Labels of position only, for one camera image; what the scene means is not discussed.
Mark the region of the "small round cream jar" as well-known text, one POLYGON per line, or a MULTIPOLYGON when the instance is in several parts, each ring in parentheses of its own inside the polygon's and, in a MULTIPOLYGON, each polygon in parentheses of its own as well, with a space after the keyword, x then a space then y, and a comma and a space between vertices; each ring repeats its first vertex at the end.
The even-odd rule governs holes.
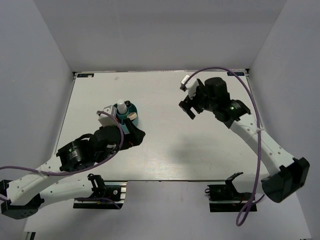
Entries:
POLYGON ((130 119, 131 121, 133 121, 137 117, 138 117, 138 115, 136 112, 131 112, 130 114, 127 115, 127 118, 130 119))

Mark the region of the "white bottle black cap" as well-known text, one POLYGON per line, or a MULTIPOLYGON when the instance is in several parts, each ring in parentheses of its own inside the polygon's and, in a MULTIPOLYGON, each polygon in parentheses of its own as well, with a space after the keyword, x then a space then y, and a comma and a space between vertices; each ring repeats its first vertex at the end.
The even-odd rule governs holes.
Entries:
POLYGON ((132 105, 132 103, 129 100, 125 101, 125 104, 127 107, 130 107, 132 105))

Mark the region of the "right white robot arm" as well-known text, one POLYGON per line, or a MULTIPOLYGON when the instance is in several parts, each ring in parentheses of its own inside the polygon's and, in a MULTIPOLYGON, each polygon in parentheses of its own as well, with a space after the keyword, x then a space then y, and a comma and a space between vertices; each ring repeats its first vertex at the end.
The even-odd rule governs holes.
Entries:
POLYGON ((231 99, 222 78, 212 77, 201 82, 186 75, 181 88, 187 96, 179 106, 191 119, 203 111, 213 113, 218 121, 261 155, 261 162, 268 171, 268 176, 261 180, 261 190, 270 200, 280 203, 304 186, 310 163, 304 157, 294 157, 258 127, 251 110, 241 100, 231 99))

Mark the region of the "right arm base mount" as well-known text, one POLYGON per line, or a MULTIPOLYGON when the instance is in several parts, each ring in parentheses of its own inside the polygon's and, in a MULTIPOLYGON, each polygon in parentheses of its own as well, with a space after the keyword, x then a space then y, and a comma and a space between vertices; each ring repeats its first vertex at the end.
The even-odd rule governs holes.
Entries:
POLYGON ((211 213, 236 213, 248 202, 255 182, 254 174, 235 172, 222 180, 211 181, 204 190, 211 213))

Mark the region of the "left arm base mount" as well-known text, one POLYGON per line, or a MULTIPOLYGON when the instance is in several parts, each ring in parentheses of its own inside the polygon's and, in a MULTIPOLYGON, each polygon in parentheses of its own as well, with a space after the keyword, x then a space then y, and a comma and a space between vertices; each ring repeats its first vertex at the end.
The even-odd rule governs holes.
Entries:
POLYGON ((91 182, 91 195, 76 198, 73 202, 74 209, 88 210, 120 210, 125 202, 127 192, 126 181, 103 180, 100 175, 89 174, 91 182))

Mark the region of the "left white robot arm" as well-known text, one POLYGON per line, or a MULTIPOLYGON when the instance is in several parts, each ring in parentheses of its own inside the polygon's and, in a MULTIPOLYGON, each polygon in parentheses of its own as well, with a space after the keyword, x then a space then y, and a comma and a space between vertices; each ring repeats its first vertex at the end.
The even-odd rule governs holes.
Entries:
POLYGON ((124 120, 128 132, 119 123, 101 126, 61 147, 47 162, 17 180, 2 180, 0 205, 2 215, 15 220, 26 219, 40 209, 70 199, 93 209, 115 209, 123 206, 121 183, 108 183, 100 175, 67 183, 60 180, 92 170, 113 158, 119 151, 139 146, 146 133, 133 122, 124 120))

